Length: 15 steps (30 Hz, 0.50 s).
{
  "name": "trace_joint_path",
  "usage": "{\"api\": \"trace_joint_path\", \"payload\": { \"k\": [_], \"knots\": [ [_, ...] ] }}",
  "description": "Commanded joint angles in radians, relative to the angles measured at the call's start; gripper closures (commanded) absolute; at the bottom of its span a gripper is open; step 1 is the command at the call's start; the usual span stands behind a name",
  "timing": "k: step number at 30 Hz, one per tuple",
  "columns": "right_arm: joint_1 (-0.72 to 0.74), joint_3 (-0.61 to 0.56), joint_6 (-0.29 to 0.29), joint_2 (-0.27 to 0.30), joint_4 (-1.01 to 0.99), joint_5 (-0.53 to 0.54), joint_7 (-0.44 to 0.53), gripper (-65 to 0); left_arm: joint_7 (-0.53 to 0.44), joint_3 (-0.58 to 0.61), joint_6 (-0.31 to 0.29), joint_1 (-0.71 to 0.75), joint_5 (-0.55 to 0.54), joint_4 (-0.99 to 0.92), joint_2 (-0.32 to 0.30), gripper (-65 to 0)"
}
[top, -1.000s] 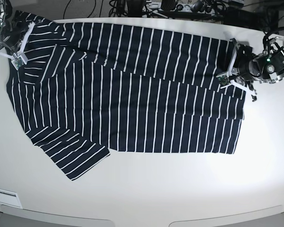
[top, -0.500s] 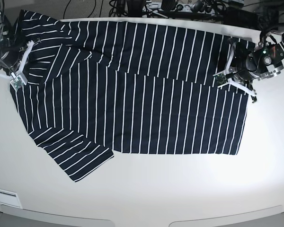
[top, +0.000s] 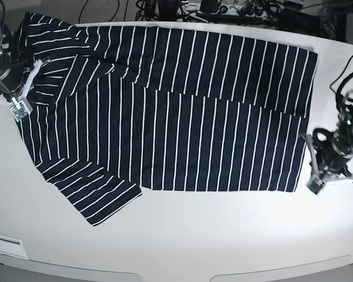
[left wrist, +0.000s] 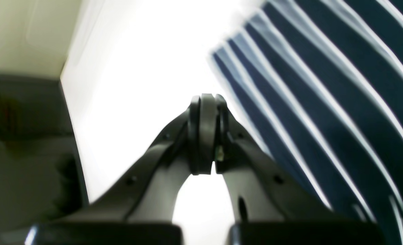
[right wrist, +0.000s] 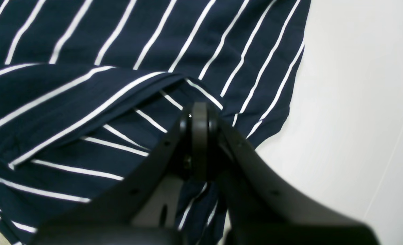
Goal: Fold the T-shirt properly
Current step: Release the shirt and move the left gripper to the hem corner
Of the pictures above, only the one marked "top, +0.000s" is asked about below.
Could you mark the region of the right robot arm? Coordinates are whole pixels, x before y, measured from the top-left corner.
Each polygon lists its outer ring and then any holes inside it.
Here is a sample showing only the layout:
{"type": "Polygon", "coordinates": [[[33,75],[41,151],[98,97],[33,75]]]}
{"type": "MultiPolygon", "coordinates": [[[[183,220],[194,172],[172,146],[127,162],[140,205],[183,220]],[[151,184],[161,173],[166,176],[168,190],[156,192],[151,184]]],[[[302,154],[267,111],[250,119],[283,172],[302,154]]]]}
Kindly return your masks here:
{"type": "Polygon", "coordinates": [[[10,99],[20,96],[32,67],[5,25],[5,15],[5,4],[0,1],[0,95],[10,99]]]}

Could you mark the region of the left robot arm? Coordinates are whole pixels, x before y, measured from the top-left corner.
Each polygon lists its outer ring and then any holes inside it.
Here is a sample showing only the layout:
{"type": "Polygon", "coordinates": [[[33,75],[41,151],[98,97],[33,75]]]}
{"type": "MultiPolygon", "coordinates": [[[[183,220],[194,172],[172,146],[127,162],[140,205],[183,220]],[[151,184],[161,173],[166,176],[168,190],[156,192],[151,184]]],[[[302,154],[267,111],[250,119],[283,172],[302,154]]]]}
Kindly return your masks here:
{"type": "Polygon", "coordinates": [[[338,110],[337,128],[316,128],[312,134],[312,174],[346,175],[347,163],[353,159],[353,73],[339,85],[335,95],[338,110]]]}

